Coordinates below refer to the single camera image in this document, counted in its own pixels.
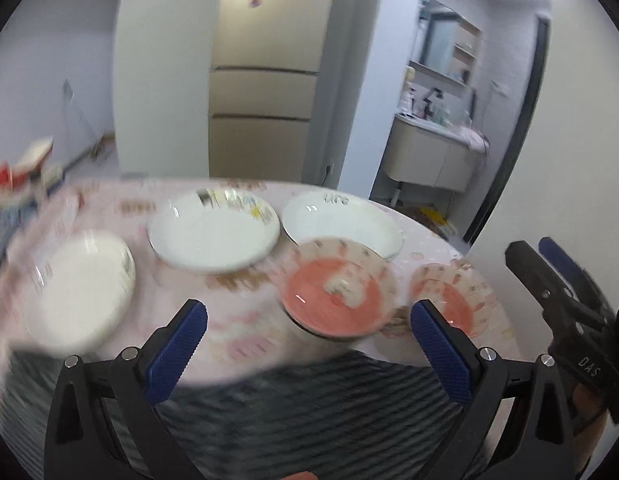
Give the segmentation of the person's right hand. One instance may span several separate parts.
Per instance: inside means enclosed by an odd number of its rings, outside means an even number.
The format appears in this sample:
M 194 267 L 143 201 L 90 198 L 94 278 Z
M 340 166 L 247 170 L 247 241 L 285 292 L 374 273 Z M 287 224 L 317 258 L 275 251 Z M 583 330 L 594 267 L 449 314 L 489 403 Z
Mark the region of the person's right hand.
M 608 413 L 605 400 L 585 385 L 577 384 L 569 397 L 573 434 L 578 436 Z

